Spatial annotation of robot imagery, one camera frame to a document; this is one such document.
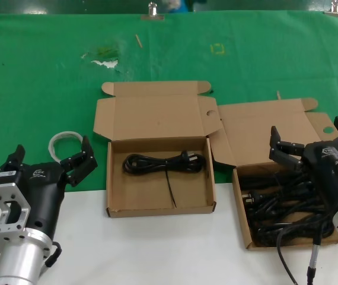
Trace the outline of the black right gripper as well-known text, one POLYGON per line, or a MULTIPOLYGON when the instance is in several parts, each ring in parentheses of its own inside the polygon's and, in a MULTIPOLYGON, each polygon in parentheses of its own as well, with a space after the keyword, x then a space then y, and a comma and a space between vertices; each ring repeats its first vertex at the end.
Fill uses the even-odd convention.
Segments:
MULTIPOLYGON (((338 131, 338 116, 334 126, 338 131)), ((294 171, 302 169, 326 208, 338 210, 338 137, 334 141, 309 143, 304 148, 303 144, 282 141, 277 128, 272 126, 269 159, 294 171)))

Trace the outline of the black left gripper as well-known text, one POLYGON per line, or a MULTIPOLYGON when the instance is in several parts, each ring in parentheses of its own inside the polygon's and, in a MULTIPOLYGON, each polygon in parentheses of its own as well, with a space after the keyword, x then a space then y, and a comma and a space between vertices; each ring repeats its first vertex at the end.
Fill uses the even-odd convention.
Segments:
POLYGON ((0 176, 0 184, 15 183, 31 207, 25 226, 37 229, 48 237, 55 235, 65 187, 76 187, 95 168, 97 161, 87 136, 83 137, 81 151, 59 163, 22 164, 24 147, 19 144, 4 164, 11 176, 0 176))

